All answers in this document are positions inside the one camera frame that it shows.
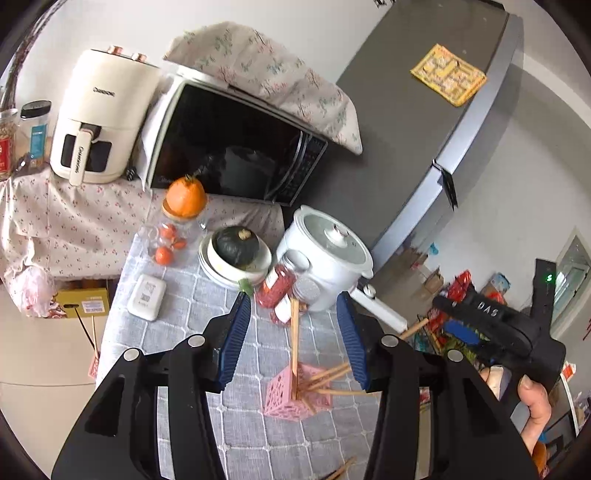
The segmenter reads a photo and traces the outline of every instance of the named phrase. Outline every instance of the glass jar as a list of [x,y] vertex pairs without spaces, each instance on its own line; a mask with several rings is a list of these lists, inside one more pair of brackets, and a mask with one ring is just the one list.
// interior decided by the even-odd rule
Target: glass jar
[[274,308],[292,288],[297,276],[309,268],[310,261],[302,252],[288,250],[256,291],[256,302],[263,308]]
[[6,180],[14,168],[14,139],[17,132],[16,108],[0,112],[0,180]]
[[50,111],[51,102],[49,100],[37,100],[22,106],[18,127],[28,148],[27,152],[19,158],[18,168],[26,169],[27,173],[41,170],[45,163],[45,144]]
[[287,327],[291,324],[291,297],[300,301],[300,315],[308,310],[308,306],[313,304],[320,297],[320,287],[310,277],[298,278],[291,292],[279,301],[274,309],[271,310],[270,318],[275,325]]

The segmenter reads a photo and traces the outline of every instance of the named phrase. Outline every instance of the chopstick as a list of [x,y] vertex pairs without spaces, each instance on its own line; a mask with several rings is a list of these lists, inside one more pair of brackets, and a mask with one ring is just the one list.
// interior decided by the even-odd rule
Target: chopstick
[[337,373],[339,370],[346,368],[349,366],[349,362],[343,362],[340,365],[337,365],[336,367],[333,368],[329,368],[328,370],[324,370],[323,372],[320,372],[316,375],[312,375],[309,379],[308,382],[312,382],[314,380],[318,380],[319,378],[325,377],[326,375],[332,375],[334,373]]
[[92,343],[93,347],[95,348],[95,358],[99,357],[99,348],[96,346],[96,326],[95,326],[95,316],[91,315],[92,319]]
[[319,381],[315,381],[315,382],[303,385],[303,388],[305,388],[306,391],[310,391],[310,390],[314,390],[315,388],[324,387],[325,385],[329,384],[333,380],[336,380],[337,378],[342,377],[343,375],[349,373],[350,371],[351,371],[351,366],[349,365],[346,369],[341,370],[335,374],[329,375],[326,378],[323,378]]
[[306,408],[312,412],[312,415],[316,415],[316,409],[312,406],[312,404],[308,401],[307,398],[302,396],[300,400],[306,406]]
[[430,321],[429,318],[424,318],[420,322],[415,323],[408,330],[405,330],[404,332],[402,332],[398,338],[400,338],[401,340],[407,339],[411,335],[414,335],[415,333],[417,333],[421,328],[423,328],[426,324],[428,324],[429,321]]
[[367,393],[363,390],[334,390],[332,388],[319,388],[318,390],[311,390],[311,393],[320,393],[323,395],[375,395],[378,392]]
[[345,464],[343,466],[341,466],[341,468],[339,468],[335,473],[333,473],[326,480],[335,480],[336,478],[338,478],[341,475],[343,475],[343,473],[345,473],[345,470],[347,470],[347,468],[349,468],[350,465],[351,465],[351,463],[353,463],[354,461],[355,461],[355,457],[351,457],[349,460],[347,460],[345,462]]
[[291,299],[291,399],[297,399],[298,391],[298,350],[300,343],[300,301]]

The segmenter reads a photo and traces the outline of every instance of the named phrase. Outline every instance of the label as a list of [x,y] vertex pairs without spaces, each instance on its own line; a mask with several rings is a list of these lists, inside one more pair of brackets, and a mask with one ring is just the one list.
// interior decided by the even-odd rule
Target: label
[[156,289],[156,285],[146,280],[142,285],[143,292],[139,295],[139,303],[144,307],[148,307],[150,305],[150,300],[152,299],[152,293]]
[[37,125],[31,128],[31,147],[29,154],[31,158],[43,158],[45,155],[45,137],[47,135],[47,125]]
[[283,323],[287,323],[291,319],[291,300],[288,294],[283,297],[277,307],[275,307],[275,315]]
[[104,313],[105,304],[102,300],[86,300],[82,302],[84,313]]
[[271,271],[267,274],[263,288],[266,289],[266,291],[269,291],[271,289],[271,287],[273,285],[275,285],[275,282],[278,279],[279,279],[279,275],[277,275],[275,268],[272,268]]
[[0,140],[0,173],[10,170],[10,137]]

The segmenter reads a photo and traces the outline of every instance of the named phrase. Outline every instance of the red spice jar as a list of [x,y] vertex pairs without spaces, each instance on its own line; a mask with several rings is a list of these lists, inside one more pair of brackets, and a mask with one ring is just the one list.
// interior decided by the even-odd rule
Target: red spice jar
[[300,315],[308,310],[308,305],[320,297],[320,287],[312,279],[302,275],[297,279],[291,291],[271,310],[269,318],[275,325],[291,325],[291,297],[300,301]]
[[256,291],[256,302],[263,308],[274,308],[292,288],[297,276],[309,268],[310,261],[302,252],[288,250]]

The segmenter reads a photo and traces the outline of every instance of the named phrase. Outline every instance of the floral cloth cover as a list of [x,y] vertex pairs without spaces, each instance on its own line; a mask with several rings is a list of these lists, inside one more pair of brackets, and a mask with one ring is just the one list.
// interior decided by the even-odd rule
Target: floral cloth cover
[[187,32],[165,60],[203,73],[296,116],[353,153],[362,152],[351,99],[283,45],[233,22]]
[[[28,265],[56,280],[118,277],[134,235],[160,212],[165,194],[125,179],[73,187],[49,166],[0,182],[0,277],[11,297]],[[284,232],[279,205],[210,196],[202,218],[213,230],[248,225],[271,248]]]

